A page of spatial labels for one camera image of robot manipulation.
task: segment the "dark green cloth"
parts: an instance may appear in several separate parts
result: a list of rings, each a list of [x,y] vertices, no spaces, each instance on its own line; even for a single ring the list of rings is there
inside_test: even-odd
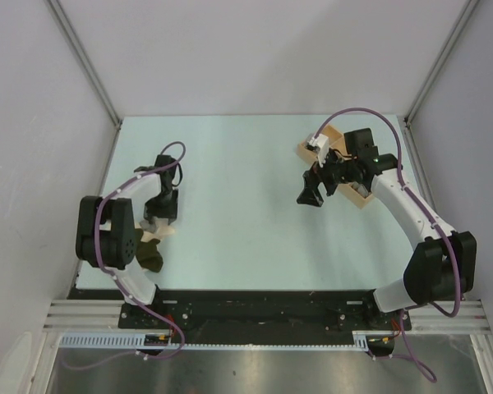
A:
[[[163,256],[161,256],[161,253],[157,250],[157,245],[160,241],[154,238],[149,242],[141,242],[143,234],[144,232],[142,229],[135,229],[135,237],[137,240],[137,262],[139,262],[139,265],[142,268],[158,273],[163,267]]]

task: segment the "white wall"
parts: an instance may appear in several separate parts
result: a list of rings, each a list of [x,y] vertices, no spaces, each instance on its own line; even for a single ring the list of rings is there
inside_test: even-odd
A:
[[[465,0],[62,0],[122,115],[404,114]]]
[[[493,330],[493,0],[478,6],[413,133],[442,217],[477,238],[473,294]]]
[[[65,295],[114,136],[44,2],[0,1],[0,361]]]

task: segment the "tabletop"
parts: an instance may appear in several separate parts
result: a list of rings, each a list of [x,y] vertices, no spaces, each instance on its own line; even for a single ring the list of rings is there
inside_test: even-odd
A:
[[[298,205],[308,166],[296,146],[326,115],[126,117],[109,166],[104,195],[139,166],[153,165],[169,142],[185,143],[176,233],[159,245],[163,289],[354,290],[403,275],[408,238],[378,200],[357,208],[341,193],[323,207]],[[396,116],[387,116],[401,135]],[[342,133],[365,127],[380,153],[396,154],[394,137],[377,117],[344,115]],[[415,183],[402,140],[403,168]],[[169,154],[180,154],[172,147]],[[112,280],[83,263],[79,289],[112,289]]]

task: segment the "cardboard box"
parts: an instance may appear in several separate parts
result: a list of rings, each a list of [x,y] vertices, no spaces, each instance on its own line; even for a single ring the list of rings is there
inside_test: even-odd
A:
[[[331,149],[337,149],[342,154],[347,154],[347,149],[345,148],[345,139],[343,134],[336,130],[331,125],[327,125],[321,134],[329,137],[329,147]],[[297,155],[308,165],[312,165],[316,161],[316,154],[306,148],[306,140],[302,141],[297,145]],[[370,193],[367,197],[363,197],[357,191],[355,191],[350,185],[342,184],[338,186],[337,191],[341,192],[349,201],[356,205],[359,209],[364,208],[369,204],[375,197]]]

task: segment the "table surface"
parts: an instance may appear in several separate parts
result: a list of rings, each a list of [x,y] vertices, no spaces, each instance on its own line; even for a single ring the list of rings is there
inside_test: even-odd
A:
[[[396,116],[387,116],[400,133]],[[323,115],[127,117],[104,194],[152,165],[169,142],[187,146],[182,161],[176,234],[159,245],[164,289],[352,290],[386,285],[403,275],[412,254],[391,213],[374,199],[360,210],[341,193],[322,208],[298,205],[308,166],[297,144]],[[372,115],[345,115],[341,132],[370,127],[380,153],[396,153],[389,128]],[[178,147],[172,156],[179,155]],[[404,154],[404,170],[414,183]],[[115,288],[83,263],[80,289]]]

